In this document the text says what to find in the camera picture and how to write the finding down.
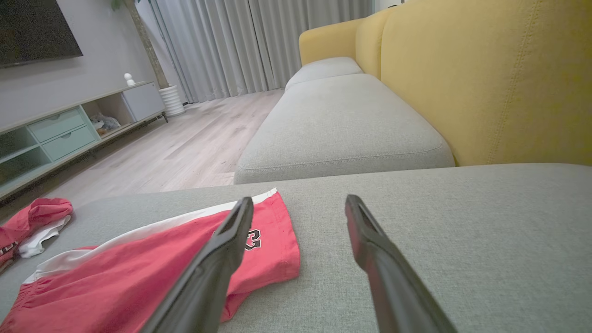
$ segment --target plant stem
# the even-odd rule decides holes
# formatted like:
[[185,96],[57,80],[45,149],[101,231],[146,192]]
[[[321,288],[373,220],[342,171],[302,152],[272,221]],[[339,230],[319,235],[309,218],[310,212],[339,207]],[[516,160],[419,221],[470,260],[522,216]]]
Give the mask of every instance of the plant stem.
[[136,26],[136,30],[140,35],[140,40],[142,40],[142,44],[144,44],[144,48],[146,49],[146,53],[148,54],[148,59],[150,59],[150,64],[152,65],[152,69],[154,69],[154,73],[156,74],[156,81],[158,82],[158,86],[160,89],[168,88],[169,82],[166,80],[165,73],[162,70],[162,66],[156,57],[156,52],[154,52],[154,47],[152,47],[152,42],[150,42],[150,38],[148,37],[148,33],[146,32],[146,28],[142,19],[140,18],[140,14],[138,13],[138,9],[136,8],[136,3],[134,0],[124,0],[124,4],[127,7],[127,10],[130,12],[131,19],[134,21],[134,25]]

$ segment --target gray fabric upholstery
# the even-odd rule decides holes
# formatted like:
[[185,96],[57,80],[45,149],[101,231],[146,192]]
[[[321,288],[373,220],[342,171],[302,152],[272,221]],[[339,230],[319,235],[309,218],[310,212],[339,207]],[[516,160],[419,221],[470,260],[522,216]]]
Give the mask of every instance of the gray fabric upholstery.
[[0,276],[0,315],[34,267],[181,213],[277,187],[300,276],[251,294],[221,332],[368,332],[376,319],[344,202],[359,195],[460,331],[589,331],[592,168],[468,166],[247,184],[100,200],[47,251]]
[[374,76],[351,74],[285,92],[240,157],[234,183],[453,166],[422,116]]
[[350,57],[323,59],[302,66],[302,68],[292,76],[288,83],[286,83],[285,89],[288,90],[294,84],[302,82],[359,73],[363,73],[362,69],[358,66],[356,61]]

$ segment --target sofa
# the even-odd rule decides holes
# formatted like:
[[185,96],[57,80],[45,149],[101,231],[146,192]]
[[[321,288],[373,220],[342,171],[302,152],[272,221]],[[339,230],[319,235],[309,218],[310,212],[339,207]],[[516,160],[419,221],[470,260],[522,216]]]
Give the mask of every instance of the sofa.
[[524,162],[592,165],[591,6],[413,0],[300,36],[302,68],[235,184]]
[[0,318],[36,265],[61,252],[274,187],[300,247],[300,275],[253,292],[220,332],[377,331],[368,279],[350,245],[349,193],[362,198],[458,331],[592,326],[592,167],[569,164],[390,171],[98,200],[74,207],[44,253],[0,275]]
[[44,253],[0,275],[0,318],[61,252],[277,188],[300,275],[253,292],[220,332],[377,331],[347,194],[458,331],[589,331],[591,8],[412,0],[305,32],[305,66],[241,159],[237,182],[247,184],[75,207]]

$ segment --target white planter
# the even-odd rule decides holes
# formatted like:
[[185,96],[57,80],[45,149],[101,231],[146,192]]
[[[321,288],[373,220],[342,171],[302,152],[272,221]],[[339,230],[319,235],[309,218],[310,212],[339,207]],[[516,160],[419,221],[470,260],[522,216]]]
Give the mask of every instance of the white planter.
[[174,117],[185,113],[185,108],[183,107],[183,103],[181,103],[176,85],[160,89],[159,92],[162,101],[165,103],[167,117]]

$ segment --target white cabinet door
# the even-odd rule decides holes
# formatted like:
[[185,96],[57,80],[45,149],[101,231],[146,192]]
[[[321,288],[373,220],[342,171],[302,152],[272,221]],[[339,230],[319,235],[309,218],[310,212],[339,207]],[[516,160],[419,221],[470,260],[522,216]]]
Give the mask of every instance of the white cabinet door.
[[144,120],[165,110],[165,105],[162,103],[154,82],[126,90],[123,92],[123,97],[126,99],[135,121]]

